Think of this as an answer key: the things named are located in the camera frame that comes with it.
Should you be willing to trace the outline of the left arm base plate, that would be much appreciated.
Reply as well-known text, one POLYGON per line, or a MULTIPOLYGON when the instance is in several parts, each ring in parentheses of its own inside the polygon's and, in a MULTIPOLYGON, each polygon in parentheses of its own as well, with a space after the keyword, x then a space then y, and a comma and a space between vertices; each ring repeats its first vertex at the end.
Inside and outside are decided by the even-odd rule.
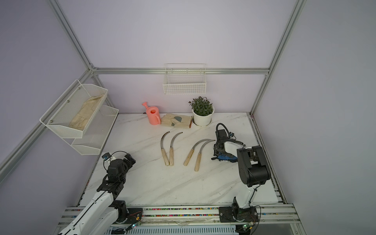
POLYGON ((135 224, 142 220, 143 208, 127 208, 125 215, 119 216, 117 224, 135 224))

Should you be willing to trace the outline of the white mesh shelf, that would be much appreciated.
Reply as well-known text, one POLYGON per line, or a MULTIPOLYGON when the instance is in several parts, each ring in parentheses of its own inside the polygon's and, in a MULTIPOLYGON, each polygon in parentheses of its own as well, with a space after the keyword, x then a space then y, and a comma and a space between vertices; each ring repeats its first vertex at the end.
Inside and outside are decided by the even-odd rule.
POLYGON ((61 96, 61 101, 56 101, 40 118, 40 122, 62 139, 81 139, 90 123, 106 100, 108 90, 94 85, 74 81, 61 96), (83 131, 69 127, 70 122, 80 111, 83 103, 91 97, 103 95, 102 101, 94 111, 83 131))
POLYGON ((118 116, 118 109, 103 105, 87 128, 83 138, 70 146, 80 155, 99 155, 118 116))

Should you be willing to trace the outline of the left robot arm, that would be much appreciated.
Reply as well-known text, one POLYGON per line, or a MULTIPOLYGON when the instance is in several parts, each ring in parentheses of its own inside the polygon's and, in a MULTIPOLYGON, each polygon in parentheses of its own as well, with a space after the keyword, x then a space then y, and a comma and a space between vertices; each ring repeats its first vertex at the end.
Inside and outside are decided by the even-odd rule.
POLYGON ((126 202, 117 200, 126 182, 126 174, 136 160, 125 151, 122 158, 114 158, 113 154, 105 153, 103 161, 109 162, 106 174, 97 192, 89 204, 63 230, 61 235, 102 235, 113 223, 124 223, 130 213, 126 202))

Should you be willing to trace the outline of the upper white mesh shelf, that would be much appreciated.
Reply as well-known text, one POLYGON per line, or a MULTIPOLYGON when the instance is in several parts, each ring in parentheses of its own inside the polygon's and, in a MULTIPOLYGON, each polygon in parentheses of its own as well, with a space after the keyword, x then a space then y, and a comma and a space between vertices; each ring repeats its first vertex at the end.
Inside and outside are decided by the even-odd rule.
POLYGON ((40 118, 40 122, 62 139, 81 139, 90 123, 106 100, 108 90, 94 85, 74 81, 61 96, 61 101, 56 101, 40 118), (83 103, 91 97, 103 95, 102 101, 94 111, 83 131, 69 127, 70 122, 80 111, 83 103))

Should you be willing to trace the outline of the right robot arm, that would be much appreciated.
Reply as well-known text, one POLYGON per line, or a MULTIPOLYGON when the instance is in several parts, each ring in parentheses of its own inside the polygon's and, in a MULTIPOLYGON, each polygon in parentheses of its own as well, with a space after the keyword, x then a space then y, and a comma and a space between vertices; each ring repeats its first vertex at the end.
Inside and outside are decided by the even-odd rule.
POLYGON ((233 139, 227 129, 216 130, 215 136, 212 160, 237 163, 240 179, 248 192, 238 193, 235 199, 239 208, 249 208, 259 187, 271 178, 264 150, 261 146, 247 148, 243 142, 233 139))

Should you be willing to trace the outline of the lower white mesh shelf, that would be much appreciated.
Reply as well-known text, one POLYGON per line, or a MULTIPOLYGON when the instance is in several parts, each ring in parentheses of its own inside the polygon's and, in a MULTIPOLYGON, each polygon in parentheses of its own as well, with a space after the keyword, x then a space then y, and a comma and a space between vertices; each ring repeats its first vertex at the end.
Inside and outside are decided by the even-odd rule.
POLYGON ((83 138, 70 146, 80 155, 99 155, 118 116, 118 109, 103 105, 87 128, 83 138))

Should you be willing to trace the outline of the potted green plant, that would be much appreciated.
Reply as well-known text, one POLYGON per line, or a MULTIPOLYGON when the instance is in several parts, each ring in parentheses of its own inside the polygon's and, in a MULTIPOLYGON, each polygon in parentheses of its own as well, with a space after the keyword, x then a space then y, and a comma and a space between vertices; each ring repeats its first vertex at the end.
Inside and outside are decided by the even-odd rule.
POLYGON ((214 113, 214 106, 207 97, 201 97, 189 101, 192 108, 194 123, 197 126, 204 127, 211 123, 214 113))

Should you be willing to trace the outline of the aluminium front rail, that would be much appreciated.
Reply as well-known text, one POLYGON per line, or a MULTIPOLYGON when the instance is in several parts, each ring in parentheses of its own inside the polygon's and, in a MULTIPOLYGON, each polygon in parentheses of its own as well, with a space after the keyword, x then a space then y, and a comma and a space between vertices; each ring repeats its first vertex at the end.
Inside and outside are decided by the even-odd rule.
MULTIPOLYGON (((256 207, 260 224, 300 223, 292 204, 261 205, 256 207)), ((144 207, 141 223, 145 226, 159 225, 212 225, 220 223, 219 206, 163 206, 144 207)))

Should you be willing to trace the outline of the pink watering can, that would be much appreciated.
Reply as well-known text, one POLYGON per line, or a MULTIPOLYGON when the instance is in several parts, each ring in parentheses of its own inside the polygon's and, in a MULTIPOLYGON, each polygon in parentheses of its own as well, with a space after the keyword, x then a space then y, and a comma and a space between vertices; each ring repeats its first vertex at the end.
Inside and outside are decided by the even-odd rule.
POLYGON ((149 120, 149 123, 151 125, 159 125, 161 124, 161 118, 160 118, 160 113, 159 109, 156 106, 148 106, 147 102, 144 102, 142 104, 146 108, 146 114, 149 120))

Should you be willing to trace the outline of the blue microfibre rag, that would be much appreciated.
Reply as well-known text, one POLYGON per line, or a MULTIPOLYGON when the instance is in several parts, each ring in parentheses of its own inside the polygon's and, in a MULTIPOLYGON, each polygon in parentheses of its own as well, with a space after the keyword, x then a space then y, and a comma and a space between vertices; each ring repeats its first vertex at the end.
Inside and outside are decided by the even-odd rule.
POLYGON ((230 154, 230 156, 220 154, 216 157, 216 159, 218 159, 219 161, 227 161, 231 163, 236 163, 238 161, 238 158, 232 154, 230 154))

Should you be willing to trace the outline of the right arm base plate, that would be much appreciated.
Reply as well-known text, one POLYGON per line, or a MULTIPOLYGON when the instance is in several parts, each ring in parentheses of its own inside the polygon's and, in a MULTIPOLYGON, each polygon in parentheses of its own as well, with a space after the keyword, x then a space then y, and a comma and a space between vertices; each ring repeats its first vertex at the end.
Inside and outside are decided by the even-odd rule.
POLYGON ((259 222, 255 207, 246 209, 233 207, 219 207, 220 222, 259 222))

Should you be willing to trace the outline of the beige glove in shelf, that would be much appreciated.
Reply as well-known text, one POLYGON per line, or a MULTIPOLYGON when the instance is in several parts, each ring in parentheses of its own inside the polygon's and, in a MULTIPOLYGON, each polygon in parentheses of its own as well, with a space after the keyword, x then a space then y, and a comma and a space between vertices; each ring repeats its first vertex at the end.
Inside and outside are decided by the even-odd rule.
POLYGON ((102 99, 103 95, 91 97, 85 101, 80 111, 70 122, 69 127, 83 131, 102 99))

